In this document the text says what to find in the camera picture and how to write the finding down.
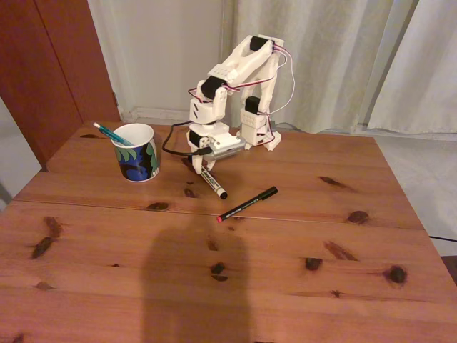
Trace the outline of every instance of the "white curtain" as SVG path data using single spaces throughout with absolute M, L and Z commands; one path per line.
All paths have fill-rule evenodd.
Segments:
M 457 132 L 457 1 L 420 0 L 369 129 Z
M 392 2 L 230 1 L 233 7 L 226 6 L 223 50 L 227 52 L 227 46 L 237 45 L 249 34 L 283 39 L 284 47 L 293 56 L 296 93 L 292 102 L 272 119 L 313 133 L 325 129 L 351 131 L 358 123 Z M 285 66 L 279 72 L 271 111 L 287 102 L 291 86 L 290 66 Z M 236 99 L 232 102 L 234 126 L 239 125 L 238 103 Z

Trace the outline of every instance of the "wooden door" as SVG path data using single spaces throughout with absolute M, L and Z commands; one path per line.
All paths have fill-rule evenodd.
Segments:
M 119 120 L 86 0 L 2 0 L 0 27 L 0 97 L 42 166 L 83 122 Z

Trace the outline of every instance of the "cup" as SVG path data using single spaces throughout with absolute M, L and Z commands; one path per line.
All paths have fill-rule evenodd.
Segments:
M 139 123 L 127 124 L 114 130 L 114 133 L 133 144 L 124 146 L 111 140 L 122 175 L 132 182 L 154 178 L 159 173 L 160 165 L 152 127 Z

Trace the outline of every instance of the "pen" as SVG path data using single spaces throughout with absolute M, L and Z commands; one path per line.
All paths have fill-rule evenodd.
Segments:
M 231 209 L 230 211 L 220 215 L 217 217 L 217 221 L 220 223 L 223 220 L 226 220 L 227 218 L 233 216 L 234 214 L 237 214 L 240 211 L 243 211 L 246 207 L 250 207 L 251 205 L 254 205 L 256 202 L 259 200 L 265 200 L 271 197 L 272 195 L 278 193 L 278 189 L 273 186 L 271 188 L 268 188 L 266 191 L 261 192 L 257 197 L 254 197 L 252 199 L 249 199 L 247 202 L 244 202 L 243 204 L 235 207 L 234 209 Z
M 209 174 L 209 171 L 206 170 L 204 166 L 201 166 L 201 177 L 206 181 L 207 184 L 211 186 L 211 188 L 216 192 L 217 195 L 221 197 L 221 199 L 227 198 L 227 192 L 222 186 Z
M 100 125 L 100 124 L 97 124 L 97 123 L 94 123 L 94 126 L 102 133 L 104 134 L 105 136 L 107 136 L 108 138 L 114 140 L 116 143 L 120 143 L 122 145 L 125 145 L 125 146 L 133 146 L 132 143 L 130 143 L 129 141 L 127 141 L 126 139 L 122 138 L 121 136 L 118 136 L 117 134 L 115 134 L 114 132 L 112 132 L 112 130 L 108 129 L 107 127 L 103 126 L 103 125 Z

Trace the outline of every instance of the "robotic arm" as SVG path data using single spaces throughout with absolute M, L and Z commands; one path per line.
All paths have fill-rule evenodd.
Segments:
M 217 159 L 258 145 L 273 150 L 281 141 L 281 135 L 271 131 L 268 114 L 279 62 L 279 54 L 274 52 L 282 46 L 283 41 L 277 38 L 247 36 L 222 64 L 210 70 L 207 80 L 201 80 L 189 91 L 194 98 L 187 142 L 193 153 L 204 152 L 192 156 L 197 174 L 201 173 L 203 160 L 211 170 Z M 261 98 L 252 95 L 258 84 Z M 219 120 L 225 116 L 227 96 L 242 87 L 241 131 L 232 136 L 229 127 Z

